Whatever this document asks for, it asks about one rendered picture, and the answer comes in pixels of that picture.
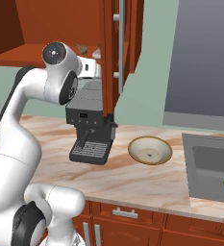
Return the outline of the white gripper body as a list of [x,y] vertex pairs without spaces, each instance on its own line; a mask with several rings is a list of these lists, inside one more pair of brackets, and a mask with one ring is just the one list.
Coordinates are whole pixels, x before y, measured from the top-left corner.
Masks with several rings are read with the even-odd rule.
[[102,76],[102,67],[96,60],[91,60],[91,77],[100,78]]

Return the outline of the red-brown cabinet door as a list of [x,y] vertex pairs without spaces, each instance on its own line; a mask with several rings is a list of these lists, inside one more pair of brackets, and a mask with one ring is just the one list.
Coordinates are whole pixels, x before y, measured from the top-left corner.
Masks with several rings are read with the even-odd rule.
[[[103,114],[113,114],[122,93],[118,92],[118,79],[113,76],[118,65],[119,22],[113,15],[119,13],[119,0],[98,0],[100,21],[100,48],[102,65]],[[124,82],[130,73],[136,71],[141,53],[144,0],[125,0],[124,27]]]

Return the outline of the cream bowl with brown rim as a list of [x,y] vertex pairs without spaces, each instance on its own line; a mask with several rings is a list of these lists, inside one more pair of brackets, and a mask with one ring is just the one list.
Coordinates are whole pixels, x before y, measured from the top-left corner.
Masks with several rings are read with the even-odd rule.
[[148,165],[168,162],[173,154],[171,146],[155,136],[140,136],[128,145],[129,155],[136,161]]

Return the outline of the grey steel sink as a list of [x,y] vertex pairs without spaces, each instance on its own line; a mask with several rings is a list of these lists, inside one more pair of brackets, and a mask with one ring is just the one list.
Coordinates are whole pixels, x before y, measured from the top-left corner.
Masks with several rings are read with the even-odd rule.
[[224,137],[182,134],[191,198],[224,203]]

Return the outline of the brownish garlic bulb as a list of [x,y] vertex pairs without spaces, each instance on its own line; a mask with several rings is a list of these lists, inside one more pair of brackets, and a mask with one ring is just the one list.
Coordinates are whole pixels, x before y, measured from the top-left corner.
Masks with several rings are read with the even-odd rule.
[[78,47],[80,54],[86,54],[87,53],[87,47],[86,46],[82,46],[82,45],[79,45],[77,43],[75,45]]

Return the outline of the dark grey espresso machine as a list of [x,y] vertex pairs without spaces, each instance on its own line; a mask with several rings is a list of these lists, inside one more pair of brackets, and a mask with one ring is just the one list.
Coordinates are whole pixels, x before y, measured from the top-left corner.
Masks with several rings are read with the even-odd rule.
[[70,153],[71,161],[105,164],[117,124],[113,115],[103,115],[102,82],[83,80],[74,98],[66,105],[66,123],[76,128],[77,140]]

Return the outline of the grey window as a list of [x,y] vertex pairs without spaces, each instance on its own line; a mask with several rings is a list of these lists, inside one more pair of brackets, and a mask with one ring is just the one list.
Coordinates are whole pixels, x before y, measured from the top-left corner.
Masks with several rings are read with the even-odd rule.
[[224,0],[179,0],[163,123],[224,131]]

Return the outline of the red-brown drawer front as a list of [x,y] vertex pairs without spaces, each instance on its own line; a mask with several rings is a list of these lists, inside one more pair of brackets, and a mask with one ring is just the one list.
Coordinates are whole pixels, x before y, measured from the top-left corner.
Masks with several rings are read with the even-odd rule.
[[[131,211],[132,209],[134,209],[135,212],[138,214],[138,219],[112,215],[112,210],[116,209],[117,207],[120,207],[121,210],[125,211]],[[96,216],[100,216],[101,218],[112,219],[115,221],[122,221],[131,224],[138,224],[142,226],[155,227],[157,225],[157,216],[155,215],[155,213],[153,211],[148,211],[144,209],[135,209],[119,205],[99,203],[94,214]]]
[[168,214],[168,231],[224,239],[224,223]]

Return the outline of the red-brown cupboard door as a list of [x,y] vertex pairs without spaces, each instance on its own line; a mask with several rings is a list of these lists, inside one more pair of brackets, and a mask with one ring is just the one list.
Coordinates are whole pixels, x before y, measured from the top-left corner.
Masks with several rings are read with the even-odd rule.
[[102,246],[158,246],[160,230],[115,222],[107,219],[93,219],[100,225]]
[[83,231],[83,222],[88,222],[90,245],[93,246],[93,236],[92,236],[92,227],[91,227],[90,217],[87,215],[79,215],[73,218],[74,228],[76,229],[77,233],[85,240],[85,235]]

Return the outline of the red-brown wall cabinet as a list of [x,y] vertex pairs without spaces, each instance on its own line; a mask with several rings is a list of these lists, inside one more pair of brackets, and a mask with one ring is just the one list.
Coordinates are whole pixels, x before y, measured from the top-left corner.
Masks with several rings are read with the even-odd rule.
[[61,41],[90,58],[100,42],[100,0],[0,0],[0,66],[42,67],[42,48]]

